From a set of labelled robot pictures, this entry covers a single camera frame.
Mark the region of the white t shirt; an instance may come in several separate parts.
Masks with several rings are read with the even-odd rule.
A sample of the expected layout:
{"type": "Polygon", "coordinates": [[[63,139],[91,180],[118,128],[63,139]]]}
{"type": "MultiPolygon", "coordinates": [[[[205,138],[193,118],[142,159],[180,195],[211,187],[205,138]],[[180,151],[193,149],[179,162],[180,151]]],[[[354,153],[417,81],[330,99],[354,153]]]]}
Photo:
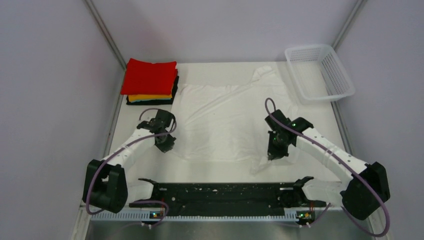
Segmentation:
{"type": "Polygon", "coordinates": [[[270,127],[265,119],[272,106],[289,118],[298,114],[294,96],[270,66],[257,68],[245,84],[179,84],[171,108],[177,123],[172,152],[190,162],[249,161],[252,174],[291,165],[299,156],[293,147],[287,160],[268,160],[270,127]]]}

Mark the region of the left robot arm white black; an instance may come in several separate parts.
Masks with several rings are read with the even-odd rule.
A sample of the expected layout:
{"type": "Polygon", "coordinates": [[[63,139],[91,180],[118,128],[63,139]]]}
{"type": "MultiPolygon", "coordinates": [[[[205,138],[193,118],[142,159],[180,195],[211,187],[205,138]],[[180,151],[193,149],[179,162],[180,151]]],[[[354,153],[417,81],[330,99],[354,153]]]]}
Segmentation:
{"type": "Polygon", "coordinates": [[[129,183],[126,173],[147,151],[153,148],[162,153],[170,151],[176,140],[171,134],[176,128],[176,117],[158,108],[155,117],[140,121],[113,153],[101,160],[91,160],[86,167],[82,196],[86,212],[89,215],[102,211],[119,213],[125,205],[139,200],[149,207],[156,206],[161,194],[153,183],[147,180],[129,183]]]}

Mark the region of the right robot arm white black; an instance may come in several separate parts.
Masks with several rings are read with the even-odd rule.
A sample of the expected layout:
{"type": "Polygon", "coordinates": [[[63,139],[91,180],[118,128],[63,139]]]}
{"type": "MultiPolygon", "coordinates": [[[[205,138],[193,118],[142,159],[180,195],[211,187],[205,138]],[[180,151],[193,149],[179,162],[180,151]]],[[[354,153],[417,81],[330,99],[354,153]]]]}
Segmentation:
{"type": "Polygon", "coordinates": [[[338,181],[306,176],[295,182],[293,200],[299,206],[321,201],[342,207],[352,217],[365,220],[378,208],[386,210],[390,199],[386,168],[354,157],[320,134],[302,117],[290,120],[281,110],[269,113],[265,122],[269,131],[268,158],[281,159],[295,147],[312,156],[331,171],[338,181]]]}

